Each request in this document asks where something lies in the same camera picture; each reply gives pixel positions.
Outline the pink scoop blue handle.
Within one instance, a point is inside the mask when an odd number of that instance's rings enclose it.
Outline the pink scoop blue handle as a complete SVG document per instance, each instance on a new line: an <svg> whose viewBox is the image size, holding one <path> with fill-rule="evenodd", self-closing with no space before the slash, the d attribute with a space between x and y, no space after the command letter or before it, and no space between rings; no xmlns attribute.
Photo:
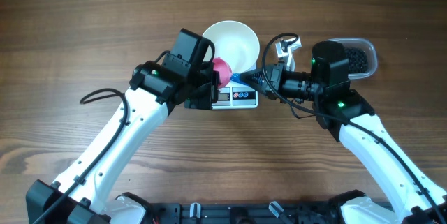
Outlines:
<svg viewBox="0 0 447 224"><path fill-rule="evenodd" d="M218 84L219 88L224 88L231 81L245 85L245 83L240 79L240 74L239 73L233 74L231 67L228 65L226 61L217 57L214 58L212 62L214 64L213 71L216 71L219 74L219 84Z"/></svg>

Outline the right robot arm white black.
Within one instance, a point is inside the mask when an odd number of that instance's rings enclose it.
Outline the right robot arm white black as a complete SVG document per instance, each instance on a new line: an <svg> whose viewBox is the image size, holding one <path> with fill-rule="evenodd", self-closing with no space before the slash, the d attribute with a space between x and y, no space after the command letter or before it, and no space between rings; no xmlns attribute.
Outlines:
<svg viewBox="0 0 447 224"><path fill-rule="evenodd" d="M336 202L344 223L445 223L446 190L431 181L391 138L374 108L350 87L349 59L341 43L326 40L312 48L310 73L289 71L283 62L262 64L240 79L268 97L308 111L321 128L353 153L388 198L383 209L357 192Z"/></svg>

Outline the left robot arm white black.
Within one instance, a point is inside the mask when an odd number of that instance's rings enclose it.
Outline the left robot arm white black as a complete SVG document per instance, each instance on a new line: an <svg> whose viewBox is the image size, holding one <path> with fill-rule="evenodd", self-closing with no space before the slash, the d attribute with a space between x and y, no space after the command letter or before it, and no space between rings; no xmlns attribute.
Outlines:
<svg viewBox="0 0 447 224"><path fill-rule="evenodd" d="M30 223L157 223L150 203L123 193L108 196L122 170L176 105L217 100L218 72L204 60L212 41L182 29L173 48L135 68L125 92L104 88L82 104L118 96L121 103L82 155L51 183L35 181L25 200Z"/></svg>

